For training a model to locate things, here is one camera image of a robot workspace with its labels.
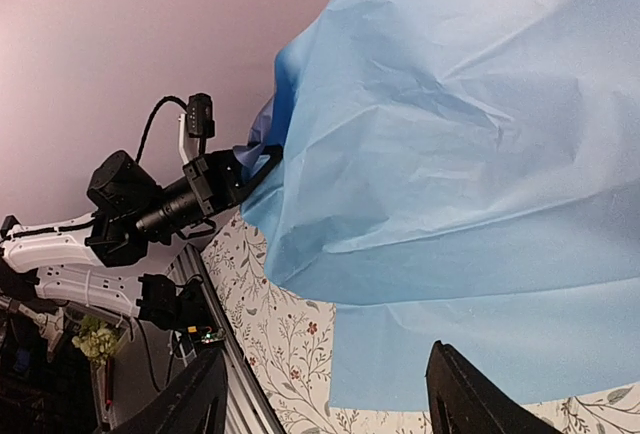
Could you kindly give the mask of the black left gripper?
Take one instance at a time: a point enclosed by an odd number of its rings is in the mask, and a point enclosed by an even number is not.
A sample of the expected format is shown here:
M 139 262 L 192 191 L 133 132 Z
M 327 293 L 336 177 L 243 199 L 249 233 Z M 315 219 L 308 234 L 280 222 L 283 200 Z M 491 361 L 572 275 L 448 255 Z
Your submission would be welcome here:
M 159 197 L 135 218 L 141 234 L 175 234 L 245 202 L 283 158 L 281 145 L 220 150 L 197 157 L 183 176 L 162 189 Z

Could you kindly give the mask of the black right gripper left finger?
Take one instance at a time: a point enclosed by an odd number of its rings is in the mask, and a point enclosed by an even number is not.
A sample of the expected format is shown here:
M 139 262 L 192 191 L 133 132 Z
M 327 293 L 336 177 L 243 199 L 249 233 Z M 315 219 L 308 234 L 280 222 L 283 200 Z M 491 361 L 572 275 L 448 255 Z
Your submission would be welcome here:
M 154 401 L 111 433 L 223 434 L 227 397 L 223 350 L 205 349 Z

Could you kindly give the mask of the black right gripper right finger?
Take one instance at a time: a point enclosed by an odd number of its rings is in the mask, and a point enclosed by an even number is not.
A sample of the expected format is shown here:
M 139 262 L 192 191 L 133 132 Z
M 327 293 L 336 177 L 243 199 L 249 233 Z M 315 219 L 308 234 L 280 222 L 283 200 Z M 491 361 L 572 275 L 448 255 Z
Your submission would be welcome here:
M 433 344 L 426 368 L 432 431 L 552 434 L 557 429 L 511 400 L 450 344 Z

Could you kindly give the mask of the blue wrapping paper sheet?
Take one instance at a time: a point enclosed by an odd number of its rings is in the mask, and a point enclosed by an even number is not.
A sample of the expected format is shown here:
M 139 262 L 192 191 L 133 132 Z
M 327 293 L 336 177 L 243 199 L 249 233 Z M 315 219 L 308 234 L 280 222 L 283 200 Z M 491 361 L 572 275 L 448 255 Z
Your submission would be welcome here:
M 639 0 L 331 0 L 276 60 L 265 274 L 337 308 L 336 408 L 436 341 L 523 404 L 639 378 Z

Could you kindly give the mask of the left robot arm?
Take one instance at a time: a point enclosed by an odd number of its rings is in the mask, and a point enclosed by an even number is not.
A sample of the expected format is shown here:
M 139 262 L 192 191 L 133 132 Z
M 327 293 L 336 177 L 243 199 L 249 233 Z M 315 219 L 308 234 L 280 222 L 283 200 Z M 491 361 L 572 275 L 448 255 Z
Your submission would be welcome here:
M 191 293 L 164 274 L 127 277 L 113 269 L 137 264 L 152 243 L 170 245 L 217 231 L 215 217 L 255 191 L 282 159 L 279 145 L 258 152 L 267 161 L 252 176 L 231 150 L 202 154 L 183 175 L 161 187 L 123 150 L 92 174 L 87 189 L 96 211 L 44 226 L 13 216 L 1 226 L 1 291 L 17 301 L 67 300 L 153 323 L 163 330 L 202 325 L 205 314 Z

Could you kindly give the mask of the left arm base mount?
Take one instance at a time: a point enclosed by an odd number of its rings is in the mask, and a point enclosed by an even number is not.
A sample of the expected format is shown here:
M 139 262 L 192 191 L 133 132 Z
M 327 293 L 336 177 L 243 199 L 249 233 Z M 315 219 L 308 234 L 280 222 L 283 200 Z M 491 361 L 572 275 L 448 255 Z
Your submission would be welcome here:
M 180 314 L 178 329 L 171 333 L 171 352 L 180 359 L 197 354 L 204 348 L 221 344 L 225 331 L 218 326 L 211 314 L 207 299 L 204 277 L 191 276 L 184 284 L 178 285 Z

